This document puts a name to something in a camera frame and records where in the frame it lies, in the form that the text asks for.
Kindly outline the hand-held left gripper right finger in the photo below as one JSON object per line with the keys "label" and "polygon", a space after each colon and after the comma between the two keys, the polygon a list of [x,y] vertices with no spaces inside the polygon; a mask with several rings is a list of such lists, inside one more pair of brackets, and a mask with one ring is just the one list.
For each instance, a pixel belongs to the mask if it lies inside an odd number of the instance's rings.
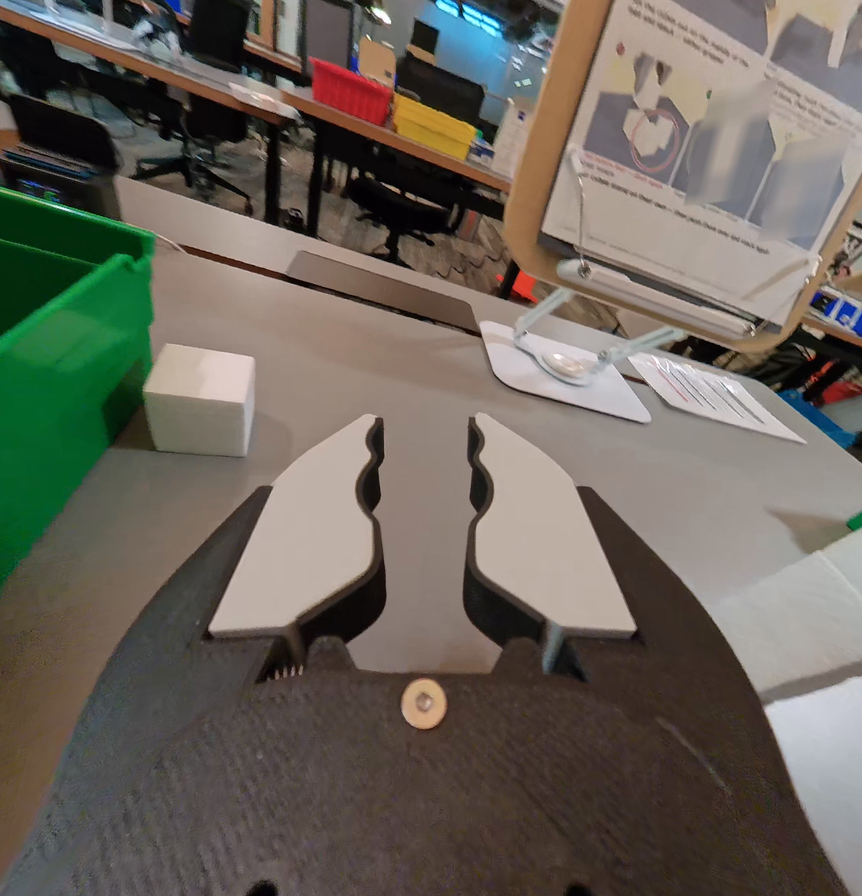
{"label": "hand-held left gripper right finger", "polygon": [[463,606],[500,647],[528,639],[544,673],[574,637],[637,632],[579,488],[545,452],[478,412],[469,422],[470,503]]}

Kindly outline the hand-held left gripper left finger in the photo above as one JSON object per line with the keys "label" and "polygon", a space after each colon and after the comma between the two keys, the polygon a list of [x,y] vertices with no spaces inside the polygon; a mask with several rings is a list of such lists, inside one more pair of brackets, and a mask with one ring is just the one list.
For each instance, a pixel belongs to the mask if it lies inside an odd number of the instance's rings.
{"label": "hand-held left gripper left finger", "polygon": [[208,626],[215,640],[278,638],[294,665],[332,636],[349,643],[387,601],[380,523],[384,427],[364,414],[271,484]]}

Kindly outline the white foam cube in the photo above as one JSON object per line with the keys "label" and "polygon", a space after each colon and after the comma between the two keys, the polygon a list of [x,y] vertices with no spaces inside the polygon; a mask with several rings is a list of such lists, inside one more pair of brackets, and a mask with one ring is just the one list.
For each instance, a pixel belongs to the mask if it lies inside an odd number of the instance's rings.
{"label": "white foam cube", "polygon": [[143,388],[154,448],[245,457],[255,411],[253,357],[167,343]]}
{"label": "white foam cube", "polygon": [[862,676],[862,528],[711,615],[765,704]]}

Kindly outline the laminated paper sheet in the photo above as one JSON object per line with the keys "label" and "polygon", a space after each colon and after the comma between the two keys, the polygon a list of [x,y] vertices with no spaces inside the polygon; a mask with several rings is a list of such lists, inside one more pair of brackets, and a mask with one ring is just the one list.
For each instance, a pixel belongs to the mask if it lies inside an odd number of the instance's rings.
{"label": "laminated paper sheet", "polygon": [[806,444],[732,377],[648,353],[629,357],[638,376],[668,406],[694,416],[783,441]]}

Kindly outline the dark flat desk panel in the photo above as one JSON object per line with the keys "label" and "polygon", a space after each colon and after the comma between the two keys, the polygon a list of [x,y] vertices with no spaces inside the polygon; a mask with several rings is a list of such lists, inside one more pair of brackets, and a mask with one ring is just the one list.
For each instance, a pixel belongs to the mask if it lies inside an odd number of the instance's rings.
{"label": "dark flat desk panel", "polygon": [[470,304],[439,291],[364,267],[299,251],[288,265],[290,282],[480,337]]}

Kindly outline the printed instruction sheet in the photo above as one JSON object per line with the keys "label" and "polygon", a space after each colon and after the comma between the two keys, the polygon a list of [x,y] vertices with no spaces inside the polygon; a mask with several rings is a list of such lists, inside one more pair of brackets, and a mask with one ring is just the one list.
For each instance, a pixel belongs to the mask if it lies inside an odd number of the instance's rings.
{"label": "printed instruction sheet", "polygon": [[615,2],[572,151],[605,257],[816,251],[862,173],[862,2]]}

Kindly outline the black office chair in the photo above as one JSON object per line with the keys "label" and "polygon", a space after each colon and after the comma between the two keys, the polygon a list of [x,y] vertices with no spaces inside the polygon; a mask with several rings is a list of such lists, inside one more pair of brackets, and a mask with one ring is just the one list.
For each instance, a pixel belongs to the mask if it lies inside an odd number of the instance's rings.
{"label": "black office chair", "polygon": [[[240,73],[252,2],[197,1],[186,31],[186,47],[198,62],[225,73]],[[217,189],[244,200],[245,215],[253,216],[252,198],[214,171],[216,151],[222,143],[240,143],[248,135],[245,113],[201,97],[189,95],[182,117],[181,155],[143,158],[136,162],[134,180],[150,181],[180,174],[185,185],[208,203]]]}
{"label": "black office chair", "polygon": [[[477,128],[484,88],[407,51],[396,69],[396,91]],[[454,236],[470,212],[478,213],[478,184],[450,169],[381,144],[358,138],[347,175],[347,197],[368,219],[388,230],[375,257],[406,266],[400,258],[403,237],[433,245],[433,236]]]}

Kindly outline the blue storage crate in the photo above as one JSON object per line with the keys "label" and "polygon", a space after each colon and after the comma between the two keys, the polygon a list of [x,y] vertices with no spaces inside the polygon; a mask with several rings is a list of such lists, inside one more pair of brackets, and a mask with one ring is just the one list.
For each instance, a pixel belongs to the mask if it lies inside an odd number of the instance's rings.
{"label": "blue storage crate", "polygon": [[833,288],[818,290],[810,306],[811,319],[822,331],[862,347],[862,299]]}

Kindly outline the wooden document board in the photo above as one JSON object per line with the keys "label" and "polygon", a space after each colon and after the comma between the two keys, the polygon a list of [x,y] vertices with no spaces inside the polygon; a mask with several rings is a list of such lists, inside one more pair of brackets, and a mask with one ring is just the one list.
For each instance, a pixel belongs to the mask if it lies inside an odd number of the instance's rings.
{"label": "wooden document board", "polygon": [[862,173],[814,252],[742,251],[718,240],[668,258],[605,257],[584,243],[589,218],[580,155],[568,138],[615,2],[565,7],[504,218],[528,275],[614,308],[746,350],[776,346],[798,326],[862,200]]}

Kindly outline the white carton box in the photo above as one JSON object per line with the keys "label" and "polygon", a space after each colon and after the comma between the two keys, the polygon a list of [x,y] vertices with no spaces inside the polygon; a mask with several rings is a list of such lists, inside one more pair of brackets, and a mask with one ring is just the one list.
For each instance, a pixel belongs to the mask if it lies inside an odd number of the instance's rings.
{"label": "white carton box", "polygon": [[491,169],[496,174],[510,180],[514,178],[533,125],[535,106],[536,100],[533,98],[517,97],[507,100],[492,144]]}

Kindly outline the black electronic device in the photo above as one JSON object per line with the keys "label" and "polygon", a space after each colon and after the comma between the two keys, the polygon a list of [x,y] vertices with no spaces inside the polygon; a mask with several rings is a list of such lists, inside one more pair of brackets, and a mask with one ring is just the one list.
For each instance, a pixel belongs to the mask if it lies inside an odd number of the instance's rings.
{"label": "black electronic device", "polygon": [[24,196],[123,220],[114,174],[107,169],[20,145],[0,152],[0,174]]}

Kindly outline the yellow plastic bin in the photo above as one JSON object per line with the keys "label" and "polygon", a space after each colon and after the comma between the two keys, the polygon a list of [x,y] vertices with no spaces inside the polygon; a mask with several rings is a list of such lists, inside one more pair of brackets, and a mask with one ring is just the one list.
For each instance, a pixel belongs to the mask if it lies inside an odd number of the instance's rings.
{"label": "yellow plastic bin", "polygon": [[468,158],[477,138],[470,123],[399,93],[393,96],[392,127],[405,139],[459,161]]}

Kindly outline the red plastic bin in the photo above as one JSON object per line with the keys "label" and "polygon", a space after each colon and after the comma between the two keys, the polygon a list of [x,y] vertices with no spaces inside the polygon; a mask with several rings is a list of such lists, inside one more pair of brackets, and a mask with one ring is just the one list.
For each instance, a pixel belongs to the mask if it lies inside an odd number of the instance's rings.
{"label": "red plastic bin", "polygon": [[386,126],[393,90],[335,63],[309,57],[313,98],[374,126]]}

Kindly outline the cardboard box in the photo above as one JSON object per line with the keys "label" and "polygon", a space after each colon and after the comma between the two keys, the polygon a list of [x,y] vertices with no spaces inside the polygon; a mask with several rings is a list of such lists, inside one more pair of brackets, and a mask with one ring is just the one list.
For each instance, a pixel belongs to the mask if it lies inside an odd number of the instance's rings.
{"label": "cardboard box", "polygon": [[358,43],[357,71],[366,79],[395,89],[397,58],[392,46],[363,36]]}

